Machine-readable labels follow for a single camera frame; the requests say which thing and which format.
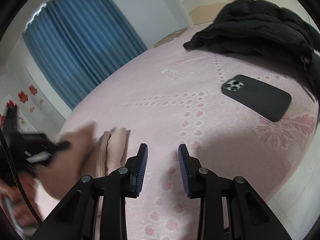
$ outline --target curtain fold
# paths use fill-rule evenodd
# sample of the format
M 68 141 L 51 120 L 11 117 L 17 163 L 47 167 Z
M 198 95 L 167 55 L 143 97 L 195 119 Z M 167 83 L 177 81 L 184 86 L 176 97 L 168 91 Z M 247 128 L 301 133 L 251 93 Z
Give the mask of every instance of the curtain fold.
M 50 0 L 22 36 L 44 76 L 71 109 L 147 50 L 112 0 Z

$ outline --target human hand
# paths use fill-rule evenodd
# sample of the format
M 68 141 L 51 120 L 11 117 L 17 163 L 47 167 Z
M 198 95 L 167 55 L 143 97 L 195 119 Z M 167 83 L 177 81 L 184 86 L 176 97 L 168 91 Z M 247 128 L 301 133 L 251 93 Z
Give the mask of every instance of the human hand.
M 37 214 L 41 216 L 39 213 L 39 208 L 35 202 L 35 198 L 36 198 L 36 190 L 34 188 L 35 180 L 28 173 L 21 174 L 19 178 L 31 205 L 33 206 Z M 10 198 L 15 203 L 13 207 L 13 215 L 15 220 L 17 220 L 18 223 L 20 223 L 24 227 L 37 224 L 36 219 L 33 217 L 32 213 L 30 212 L 27 205 L 23 201 L 23 198 L 18 188 L 9 187 L 5 182 L 0 180 L 0 205 L 7 215 L 7 211 L 4 208 L 4 201 L 3 201 L 4 197 Z

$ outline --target zipper pull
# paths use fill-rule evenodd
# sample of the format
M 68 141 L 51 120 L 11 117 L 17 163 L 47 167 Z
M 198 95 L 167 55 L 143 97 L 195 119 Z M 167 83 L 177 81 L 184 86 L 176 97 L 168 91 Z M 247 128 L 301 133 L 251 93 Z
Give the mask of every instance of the zipper pull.
M 304 64 L 304 71 L 307 72 L 307 64 L 310 64 L 310 59 L 309 57 L 301 56 L 301 61 Z

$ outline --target metal screw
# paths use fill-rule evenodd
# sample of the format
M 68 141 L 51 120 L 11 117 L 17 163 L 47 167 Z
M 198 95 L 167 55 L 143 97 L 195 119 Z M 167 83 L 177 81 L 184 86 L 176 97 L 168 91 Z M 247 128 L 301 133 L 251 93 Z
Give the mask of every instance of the metal screw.
M 84 175 L 82 178 L 81 178 L 81 181 L 82 182 L 89 182 L 91 180 L 91 177 L 89 175 Z
M 244 178 L 241 176 L 238 176 L 238 177 L 236 177 L 236 182 L 242 184 L 242 183 L 244 183 Z
M 120 174 L 126 174 L 126 173 L 128 172 L 128 169 L 127 169 L 126 167 L 121 167 L 121 168 L 118 170 L 118 172 L 119 172 Z
M 201 174 L 207 174 L 207 173 L 209 172 L 209 170 L 208 170 L 207 168 L 200 168 L 200 169 L 199 169 L 199 172 L 200 172 Z

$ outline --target black cable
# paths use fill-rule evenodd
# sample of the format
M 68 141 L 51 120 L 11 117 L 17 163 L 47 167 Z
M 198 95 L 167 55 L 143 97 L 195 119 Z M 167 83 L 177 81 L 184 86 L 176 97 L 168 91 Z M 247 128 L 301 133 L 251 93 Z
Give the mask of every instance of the black cable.
M 27 207 L 29 208 L 30 212 L 35 217 L 37 222 L 39 224 L 41 224 L 42 223 L 41 218 L 38 216 L 37 212 L 35 211 L 35 209 L 31 205 L 31 203 L 28 200 L 27 195 L 26 195 L 26 193 L 25 193 L 25 191 L 24 191 L 24 189 L 23 189 L 23 187 L 21 185 L 21 181 L 20 181 L 20 179 L 19 179 L 19 177 L 17 175 L 16 167 L 14 166 L 14 163 L 13 163 L 13 159 L 12 159 L 12 156 L 11 156 L 11 153 L 10 153 L 10 149 L 8 147 L 7 141 L 4 138 L 4 135 L 2 133 L 2 129 L 1 128 L 0 128 L 0 142 L 1 142 L 1 146 L 3 148 L 4 154 L 7 157 L 8 164 L 9 164 L 9 167 L 10 167 L 14 182 L 16 183 L 16 185 L 17 185 L 17 187 L 18 187 L 18 189 L 20 191 L 20 194 L 21 194 L 24 202 L 26 203 Z

